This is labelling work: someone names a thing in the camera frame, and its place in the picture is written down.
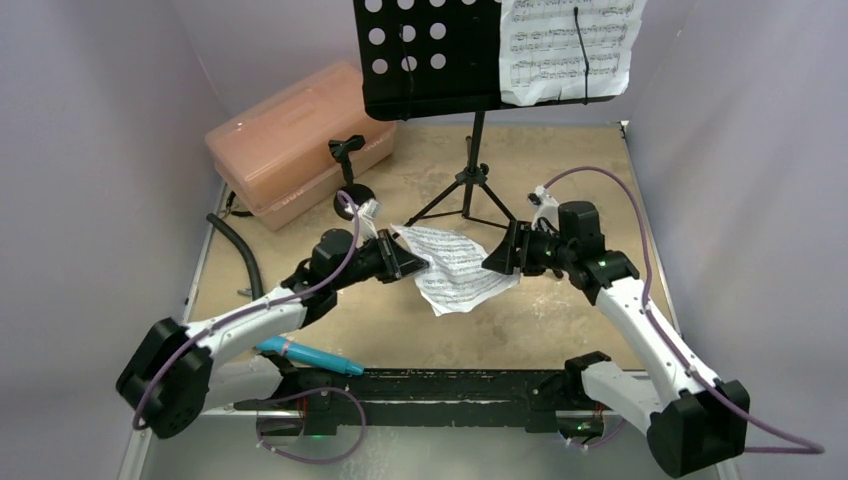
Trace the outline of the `sheet music page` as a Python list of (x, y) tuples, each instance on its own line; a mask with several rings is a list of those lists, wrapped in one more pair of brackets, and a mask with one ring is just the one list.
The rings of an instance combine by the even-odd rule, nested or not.
[(520, 282), (517, 274), (484, 269), (487, 252), (462, 233), (419, 226), (392, 229), (413, 254), (428, 262), (414, 281), (436, 316), (469, 313)]
[(587, 104), (624, 93), (645, 7), (640, 0), (503, 1), (501, 101)]

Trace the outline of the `black folding music stand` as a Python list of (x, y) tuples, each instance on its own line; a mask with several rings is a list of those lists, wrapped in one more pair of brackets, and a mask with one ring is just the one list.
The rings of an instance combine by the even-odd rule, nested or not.
[(366, 113), (382, 121), (460, 113), (474, 117), (467, 163), (453, 190), (464, 193), (458, 215), (471, 218), (475, 190), (488, 189), (479, 160), (485, 116), (540, 106), (501, 101), (498, 54), (503, 1), (357, 1), (353, 5)]

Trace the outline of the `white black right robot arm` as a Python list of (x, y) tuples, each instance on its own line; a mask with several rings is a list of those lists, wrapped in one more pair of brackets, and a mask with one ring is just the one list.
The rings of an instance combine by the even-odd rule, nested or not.
[(723, 381), (655, 311), (629, 258), (606, 247), (593, 203), (540, 206), (533, 221), (510, 224), (482, 266), (504, 275), (561, 271), (613, 323), (649, 379), (638, 381), (593, 352), (566, 362), (561, 392), (573, 406), (594, 401), (618, 413), (645, 436), (667, 475), (679, 478), (744, 452), (747, 423), (733, 410), (749, 410), (747, 390)]

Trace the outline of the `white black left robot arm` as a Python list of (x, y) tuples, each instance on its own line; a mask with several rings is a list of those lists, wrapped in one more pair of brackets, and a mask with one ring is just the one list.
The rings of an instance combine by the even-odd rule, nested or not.
[(321, 319), (341, 289), (370, 279), (393, 283), (428, 266), (385, 229), (362, 245), (355, 234), (330, 229), (291, 276), (259, 299), (192, 326), (172, 318), (155, 322), (116, 381), (133, 409), (133, 429), (149, 428), (162, 439), (177, 435), (215, 407), (212, 378), (228, 361)]

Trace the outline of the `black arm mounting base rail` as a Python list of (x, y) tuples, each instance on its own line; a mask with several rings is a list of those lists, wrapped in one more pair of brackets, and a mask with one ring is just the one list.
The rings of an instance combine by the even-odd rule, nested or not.
[(303, 368), (268, 400), (238, 411), (290, 411), (306, 435), (340, 426), (512, 427), (596, 440), (612, 430), (611, 413), (566, 386), (562, 370), (368, 369), (359, 376)]

